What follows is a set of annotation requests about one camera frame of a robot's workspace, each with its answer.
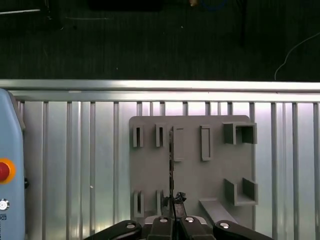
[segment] screw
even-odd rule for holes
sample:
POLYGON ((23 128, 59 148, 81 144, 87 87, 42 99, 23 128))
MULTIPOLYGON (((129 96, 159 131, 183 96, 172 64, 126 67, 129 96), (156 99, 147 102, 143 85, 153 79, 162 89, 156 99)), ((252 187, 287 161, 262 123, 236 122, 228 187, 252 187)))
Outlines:
POLYGON ((189 223, 193 223, 195 221, 192 217, 186 217, 185 220, 189 223))
POLYGON ((161 218, 161 219, 160 219, 160 222, 161 222, 161 223, 166 223, 166 222, 168 222, 168 220, 167 220, 166 218, 161 218))
POLYGON ((134 228, 135 228, 135 225, 129 224, 129 225, 126 226, 126 228, 127 228, 127 229, 134 229, 134 228))
POLYGON ((220 223, 220 227, 222 227, 222 228, 224 228, 224 229, 230 228, 229 224, 228 224, 228 223, 225 223, 225 222, 220 223))

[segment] gray fixture board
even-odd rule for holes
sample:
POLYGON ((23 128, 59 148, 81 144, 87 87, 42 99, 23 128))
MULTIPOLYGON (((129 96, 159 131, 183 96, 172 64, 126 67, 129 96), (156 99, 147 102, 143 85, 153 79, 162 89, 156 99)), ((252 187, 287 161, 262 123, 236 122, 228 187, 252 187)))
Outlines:
POLYGON ((257 126, 247 116, 134 116, 129 127, 132 219, 161 215, 171 144, 174 194, 186 193, 187 214, 253 228, 257 126))

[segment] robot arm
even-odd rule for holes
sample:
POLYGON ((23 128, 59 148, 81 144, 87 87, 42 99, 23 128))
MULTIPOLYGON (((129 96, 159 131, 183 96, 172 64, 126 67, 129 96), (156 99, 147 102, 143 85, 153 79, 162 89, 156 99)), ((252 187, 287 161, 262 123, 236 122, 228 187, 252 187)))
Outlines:
POLYGON ((119 222, 85 240, 272 240, 235 222, 222 220, 209 227, 203 218, 186 215, 184 203, 172 204, 173 216, 150 216, 144 226, 119 222))

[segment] metal fence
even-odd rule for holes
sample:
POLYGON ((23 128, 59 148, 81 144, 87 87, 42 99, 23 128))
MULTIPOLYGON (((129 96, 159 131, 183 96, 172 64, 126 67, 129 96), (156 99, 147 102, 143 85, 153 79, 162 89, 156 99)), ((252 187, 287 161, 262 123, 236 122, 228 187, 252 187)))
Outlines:
POLYGON ((129 119, 247 115, 257 123, 255 228, 319 240, 320 85, 0 80, 26 130, 29 240, 78 240, 130 218, 129 119))

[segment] red button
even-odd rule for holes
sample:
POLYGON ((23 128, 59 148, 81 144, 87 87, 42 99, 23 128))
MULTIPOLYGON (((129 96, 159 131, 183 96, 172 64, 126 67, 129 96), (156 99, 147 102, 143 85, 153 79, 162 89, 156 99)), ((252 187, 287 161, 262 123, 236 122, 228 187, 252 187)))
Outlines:
POLYGON ((0 182, 5 181, 10 174, 10 168, 4 162, 0 162, 0 182))

